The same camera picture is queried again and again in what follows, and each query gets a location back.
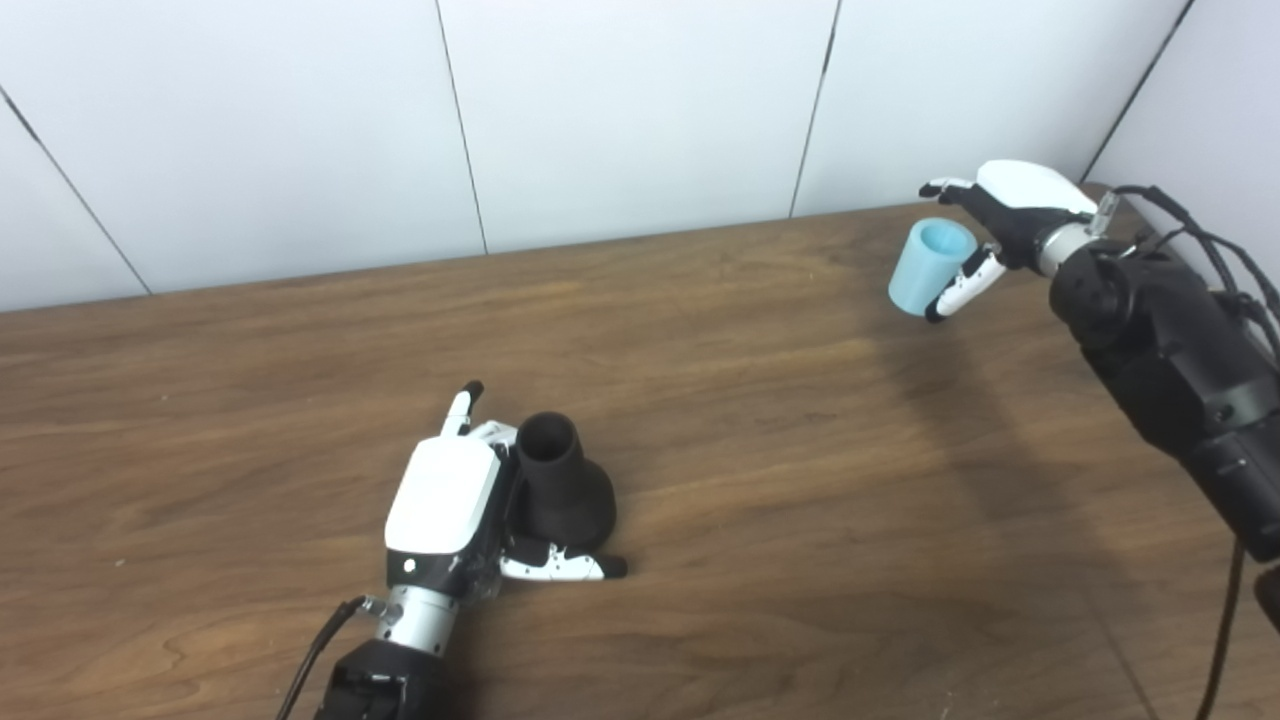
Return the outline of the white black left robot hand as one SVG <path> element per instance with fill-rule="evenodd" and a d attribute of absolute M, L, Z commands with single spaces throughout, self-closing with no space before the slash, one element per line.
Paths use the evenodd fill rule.
<path fill-rule="evenodd" d="M 480 380 L 463 384 L 440 432 L 410 455 L 384 528 L 387 584 L 468 602 L 504 579 L 626 578 L 628 561 L 603 552 L 614 486 L 575 423 L 554 411 L 476 423 L 483 392 Z"/>

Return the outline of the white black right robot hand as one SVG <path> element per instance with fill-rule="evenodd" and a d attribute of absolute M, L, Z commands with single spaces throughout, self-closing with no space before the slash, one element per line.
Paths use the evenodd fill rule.
<path fill-rule="evenodd" d="M 931 323 L 948 319 L 1005 272 L 1052 278 L 1076 250 L 1101 238 L 1098 204 L 1057 170 L 1030 161 L 987 161 L 974 179 L 932 179 L 918 195 L 961 208 L 989 234 L 925 306 Z"/>

